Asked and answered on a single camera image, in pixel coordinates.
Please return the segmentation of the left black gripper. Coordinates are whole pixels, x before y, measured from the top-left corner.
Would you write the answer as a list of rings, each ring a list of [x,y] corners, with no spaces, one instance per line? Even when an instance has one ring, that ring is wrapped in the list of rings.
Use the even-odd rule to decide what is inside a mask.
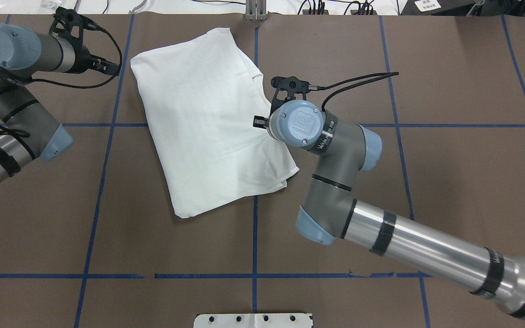
[[[108,76],[119,76],[121,65],[106,61],[96,55],[90,54],[90,51],[81,43],[73,44],[75,60],[73,64],[73,73],[84,73],[91,69]]]

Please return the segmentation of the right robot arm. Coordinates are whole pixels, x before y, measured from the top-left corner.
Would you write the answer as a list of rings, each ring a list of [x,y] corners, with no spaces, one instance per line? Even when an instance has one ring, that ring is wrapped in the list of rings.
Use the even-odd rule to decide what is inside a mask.
[[[525,259],[525,105],[522,123],[404,124],[336,111],[381,135],[373,170],[357,172],[352,198],[449,235]],[[316,327],[525,328],[492,300],[339,237],[330,246],[295,227],[317,156],[290,147],[300,170],[288,186],[257,201],[255,312],[310,312]]]

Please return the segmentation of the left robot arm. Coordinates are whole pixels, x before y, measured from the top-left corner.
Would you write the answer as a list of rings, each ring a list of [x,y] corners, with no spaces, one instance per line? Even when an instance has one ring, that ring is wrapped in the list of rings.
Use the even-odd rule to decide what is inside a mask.
[[[56,21],[46,34],[23,26],[0,24],[0,183],[16,176],[36,159],[50,162],[73,145],[73,137],[27,85],[46,83],[34,79],[37,72],[84,73],[94,70],[119,76],[123,52],[114,63],[90,53],[83,31],[108,31],[85,22],[79,36],[71,27]]]

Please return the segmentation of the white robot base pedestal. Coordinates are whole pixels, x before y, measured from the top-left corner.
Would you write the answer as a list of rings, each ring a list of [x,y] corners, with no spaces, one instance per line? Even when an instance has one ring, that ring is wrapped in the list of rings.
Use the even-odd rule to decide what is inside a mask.
[[[307,313],[224,313],[198,315],[194,328],[313,328]]]

